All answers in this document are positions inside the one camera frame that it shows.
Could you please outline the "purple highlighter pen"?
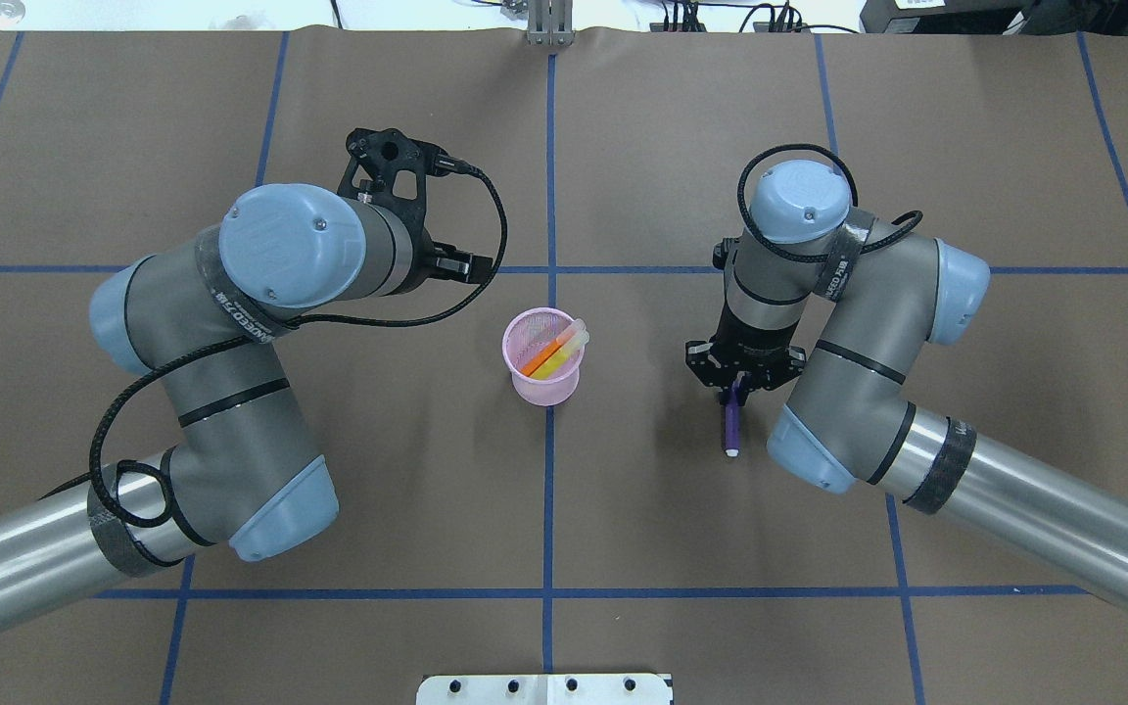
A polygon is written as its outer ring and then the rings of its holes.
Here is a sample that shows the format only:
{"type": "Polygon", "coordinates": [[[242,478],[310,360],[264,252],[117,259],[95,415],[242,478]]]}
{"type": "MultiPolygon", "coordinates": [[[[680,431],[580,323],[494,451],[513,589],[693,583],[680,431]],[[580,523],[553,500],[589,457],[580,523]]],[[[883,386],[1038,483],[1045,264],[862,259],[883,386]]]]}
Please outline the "purple highlighter pen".
{"type": "Polygon", "coordinates": [[[732,404],[724,407],[724,452],[728,458],[738,458],[740,455],[740,380],[742,376],[733,381],[732,404]]]}

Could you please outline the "orange highlighter pen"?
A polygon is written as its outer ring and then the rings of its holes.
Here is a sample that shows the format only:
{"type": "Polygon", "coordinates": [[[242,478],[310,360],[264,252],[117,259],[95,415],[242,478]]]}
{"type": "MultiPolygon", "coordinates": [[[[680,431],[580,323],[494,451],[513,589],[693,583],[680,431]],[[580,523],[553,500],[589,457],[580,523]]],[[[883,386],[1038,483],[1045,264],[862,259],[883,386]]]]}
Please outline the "orange highlighter pen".
{"type": "Polygon", "coordinates": [[[581,331],[587,331],[587,323],[582,321],[581,318],[574,318],[573,321],[569,321],[569,326],[565,327],[564,331],[561,331],[554,340],[550,340],[550,343],[547,344],[545,349],[539,350],[528,362],[525,362],[523,365],[519,367],[519,373],[523,374],[525,378],[530,378],[530,374],[534,374],[534,370],[536,370],[538,365],[541,365],[541,362],[545,361],[547,356],[550,356],[556,349],[559,349],[559,345],[563,344],[564,341],[569,341],[574,334],[581,333],[581,331]]]}

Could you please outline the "yellow highlighter pen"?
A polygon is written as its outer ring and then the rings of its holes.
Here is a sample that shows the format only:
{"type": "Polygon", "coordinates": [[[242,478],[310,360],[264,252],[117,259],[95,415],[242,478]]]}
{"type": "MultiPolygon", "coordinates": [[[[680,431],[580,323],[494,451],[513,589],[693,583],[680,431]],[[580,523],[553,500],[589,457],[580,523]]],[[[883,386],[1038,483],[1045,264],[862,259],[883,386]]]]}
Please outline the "yellow highlighter pen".
{"type": "Polygon", "coordinates": [[[563,369],[564,365],[569,364],[570,358],[576,355],[578,352],[584,349],[587,343],[589,343],[589,331],[581,331],[581,333],[574,334],[572,338],[564,341],[564,343],[559,345],[559,349],[556,349],[550,356],[547,356],[545,361],[541,362],[541,365],[538,365],[537,369],[534,370],[534,374],[530,374],[530,379],[538,381],[554,379],[556,374],[559,374],[559,370],[563,369]]]}

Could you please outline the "pink mesh pen holder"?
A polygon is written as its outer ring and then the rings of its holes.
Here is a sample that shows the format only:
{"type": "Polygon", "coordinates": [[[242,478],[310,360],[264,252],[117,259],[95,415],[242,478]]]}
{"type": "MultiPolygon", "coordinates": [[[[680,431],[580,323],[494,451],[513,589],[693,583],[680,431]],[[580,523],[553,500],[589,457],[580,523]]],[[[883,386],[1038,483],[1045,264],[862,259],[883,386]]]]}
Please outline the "pink mesh pen holder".
{"type": "Polygon", "coordinates": [[[530,308],[506,325],[500,343],[511,384],[537,406],[567,400],[581,380],[589,341],[584,321],[550,307],[530,308]]]}

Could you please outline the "aluminium frame post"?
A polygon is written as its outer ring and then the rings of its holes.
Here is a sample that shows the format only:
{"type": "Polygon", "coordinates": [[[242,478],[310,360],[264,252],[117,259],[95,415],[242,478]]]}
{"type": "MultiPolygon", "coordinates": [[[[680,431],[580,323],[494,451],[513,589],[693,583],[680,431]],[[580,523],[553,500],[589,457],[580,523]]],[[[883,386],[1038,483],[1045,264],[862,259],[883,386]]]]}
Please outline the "aluminium frame post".
{"type": "Polygon", "coordinates": [[[574,5],[572,0],[527,1],[527,43],[550,49],[572,45],[576,39],[574,5]]]}

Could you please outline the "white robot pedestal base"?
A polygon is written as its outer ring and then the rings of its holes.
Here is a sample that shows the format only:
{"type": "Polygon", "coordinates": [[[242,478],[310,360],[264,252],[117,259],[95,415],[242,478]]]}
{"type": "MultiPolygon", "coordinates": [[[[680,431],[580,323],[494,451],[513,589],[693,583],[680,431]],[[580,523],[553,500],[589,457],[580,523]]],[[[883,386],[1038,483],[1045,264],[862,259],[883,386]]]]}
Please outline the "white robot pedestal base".
{"type": "Polygon", "coordinates": [[[671,675],[438,675],[416,704],[675,704],[671,675]]]}

